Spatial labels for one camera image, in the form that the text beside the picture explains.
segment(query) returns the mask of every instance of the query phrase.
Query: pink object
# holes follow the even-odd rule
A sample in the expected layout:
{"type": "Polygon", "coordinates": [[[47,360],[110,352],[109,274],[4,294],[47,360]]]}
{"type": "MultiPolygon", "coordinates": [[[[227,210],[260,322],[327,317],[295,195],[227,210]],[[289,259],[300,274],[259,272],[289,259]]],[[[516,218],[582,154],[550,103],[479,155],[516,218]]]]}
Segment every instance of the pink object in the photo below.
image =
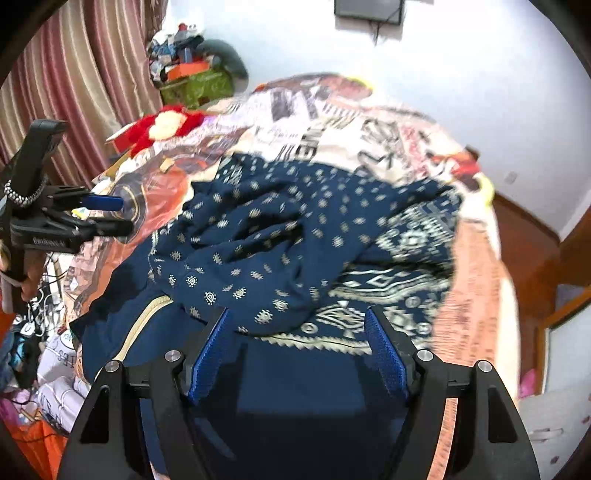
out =
{"type": "Polygon", "coordinates": [[[521,378],[519,398],[530,397],[535,394],[535,370],[532,368],[521,378]]]}

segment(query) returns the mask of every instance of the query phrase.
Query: cable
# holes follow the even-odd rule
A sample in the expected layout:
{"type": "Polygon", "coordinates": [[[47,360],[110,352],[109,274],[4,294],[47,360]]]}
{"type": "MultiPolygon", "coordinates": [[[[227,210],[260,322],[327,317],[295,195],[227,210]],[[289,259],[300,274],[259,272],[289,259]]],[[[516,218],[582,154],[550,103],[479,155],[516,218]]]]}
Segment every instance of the cable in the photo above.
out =
{"type": "MultiPolygon", "coordinates": [[[[389,16],[388,18],[386,18],[386,20],[384,20],[383,22],[376,22],[376,29],[374,32],[374,47],[378,45],[378,38],[379,38],[379,31],[382,28],[382,26],[386,23],[388,23],[390,20],[392,20],[392,17],[394,15],[396,15],[398,12],[400,12],[400,9],[402,8],[402,4],[404,3],[404,0],[400,0],[400,6],[394,10],[389,16]]],[[[374,26],[374,22],[373,21],[369,21],[369,27],[373,27],[374,26]]]]}
{"type": "Polygon", "coordinates": [[[34,443],[34,442],[40,442],[42,440],[45,440],[46,438],[49,437],[58,437],[59,435],[57,433],[50,433],[49,435],[45,435],[44,437],[41,437],[39,439],[33,439],[33,440],[19,440],[19,439],[15,439],[17,442],[21,442],[21,443],[34,443]]]}

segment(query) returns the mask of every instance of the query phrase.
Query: pink striped curtain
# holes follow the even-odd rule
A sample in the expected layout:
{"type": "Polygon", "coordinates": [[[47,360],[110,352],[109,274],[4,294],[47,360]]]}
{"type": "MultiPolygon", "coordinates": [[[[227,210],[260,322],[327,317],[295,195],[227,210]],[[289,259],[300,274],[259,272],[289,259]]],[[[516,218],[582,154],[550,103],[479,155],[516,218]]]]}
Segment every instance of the pink striped curtain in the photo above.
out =
{"type": "Polygon", "coordinates": [[[162,107],[145,46],[167,0],[69,0],[37,32],[0,89],[0,155],[19,149],[37,118],[70,122],[48,166],[52,180],[91,185],[109,166],[105,139],[162,107]]]}

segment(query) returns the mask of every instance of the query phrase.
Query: green box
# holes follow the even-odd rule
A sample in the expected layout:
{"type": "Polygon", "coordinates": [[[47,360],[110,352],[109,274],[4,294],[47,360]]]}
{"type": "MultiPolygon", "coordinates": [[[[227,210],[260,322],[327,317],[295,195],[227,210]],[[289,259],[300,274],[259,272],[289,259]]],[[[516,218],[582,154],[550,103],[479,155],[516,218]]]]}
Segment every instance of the green box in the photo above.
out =
{"type": "Polygon", "coordinates": [[[160,88],[165,105],[178,105],[196,110],[212,100],[234,95],[232,79],[223,70],[207,70],[173,80],[160,88]]]}

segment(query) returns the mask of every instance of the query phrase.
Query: blue handle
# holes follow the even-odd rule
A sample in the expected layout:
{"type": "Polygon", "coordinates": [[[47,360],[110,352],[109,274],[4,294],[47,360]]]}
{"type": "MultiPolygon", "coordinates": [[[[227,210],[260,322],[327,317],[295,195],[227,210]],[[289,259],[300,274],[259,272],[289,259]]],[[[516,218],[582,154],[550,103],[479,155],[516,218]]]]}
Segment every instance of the blue handle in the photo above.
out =
{"type": "Polygon", "coordinates": [[[123,208],[123,198],[113,195],[95,195],[91,193],[82,199],[82,206],[89,210],[108,210],[118,212],[123,208]]]}

